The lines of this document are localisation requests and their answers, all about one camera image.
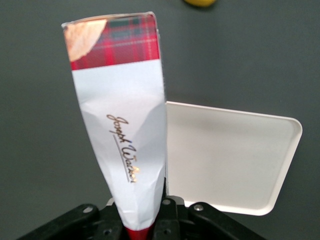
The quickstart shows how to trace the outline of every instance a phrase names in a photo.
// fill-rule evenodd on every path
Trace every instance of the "screw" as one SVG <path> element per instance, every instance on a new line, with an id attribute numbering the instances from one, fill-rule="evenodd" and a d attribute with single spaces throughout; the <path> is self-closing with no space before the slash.
<path id="1" fill-rule="evenodd" d="M 204 207 L 200 204 L 194 205 L 193 208 L 194 208 L 194 210 L 196 210 L 198 212 L 200 212 L 204 209 Z"/>
<path id="2" fill-rule="evenodd" d="M 166 230 L 163 231 L 163 233 L 165 235 L 169 235 L 171 233 L 171 230 L 169 228 L 167 228 Z"/>
<path id="3" fill-rule="evenodd" d="M 165 199 L 162 201 L 163 205 L 169 205 L 171 203 L 171 201 L 169 199 Z"/>
<path id="4" fill-rule="evenodd" d="M 105 236 L 109 235 L 110 233 L 112 233 L 112 229 L 111 228 L 110 229 L 106 229 L 106 230 L 103 231 L 103 235 L 105 235 Z"/>
<path id="5" fill-rule="evenodd" d="M 85 209 L 83 209 L 83 213 L 87 214 L 90 213 L 94 208 L 92 206 L 87 206 Z"/>

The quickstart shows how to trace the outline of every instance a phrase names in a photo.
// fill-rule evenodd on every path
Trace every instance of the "white plastic tray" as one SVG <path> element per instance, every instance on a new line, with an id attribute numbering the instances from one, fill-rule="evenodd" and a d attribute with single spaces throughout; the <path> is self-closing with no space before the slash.
<path id="1" fill-rule="evenodd" d="M 167 102 L 168 189 L 186 206 L 269 213 L 302 135 L 294 118 Z"/>

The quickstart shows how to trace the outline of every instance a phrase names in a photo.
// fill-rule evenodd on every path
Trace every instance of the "joseph walker logo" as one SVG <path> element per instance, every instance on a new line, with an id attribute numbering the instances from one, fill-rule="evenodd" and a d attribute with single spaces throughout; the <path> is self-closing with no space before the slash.
<path id="1" fill-rule="evenodd" d="M 115 117 L 108 114 L 106 116 L 108 119 L 113 121 L 114 130 L 109 132 L 113 134 L 115 144 L 118 148 L 128 183 L 136 183 L 136 173 L 140 170 L 138 167 L 133 166 L 133 163 L 137 161 L 136 148 L 132 145 L 132 141 L 126 138 L 123 133 L 121 124 L 129 124 L 127 120 L 122 117 Z"/>

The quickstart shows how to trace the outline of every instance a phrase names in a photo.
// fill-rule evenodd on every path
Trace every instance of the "printed biscuit image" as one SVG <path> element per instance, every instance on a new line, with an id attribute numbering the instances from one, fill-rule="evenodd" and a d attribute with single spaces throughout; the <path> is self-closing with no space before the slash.
<path id="1" fill-rule="evenodd" d="M 98 41 L 107 20 L 85 21 L 64 27 L 64 38 L 70 62 L 87 55 Z"/>

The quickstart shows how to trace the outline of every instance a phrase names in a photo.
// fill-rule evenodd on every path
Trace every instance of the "gray background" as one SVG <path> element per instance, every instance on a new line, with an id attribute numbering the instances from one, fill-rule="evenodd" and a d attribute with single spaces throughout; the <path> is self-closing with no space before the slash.
<path id="1" fill-rule="evenodd" d="M 320 239 L 320 1 L 2 0 L 0 239 L 110 198 L 73 86 L 61 23 L 154 11 L 170 101 L 298 119 L 273 211 L 228 215 L 270 240 Z"/>

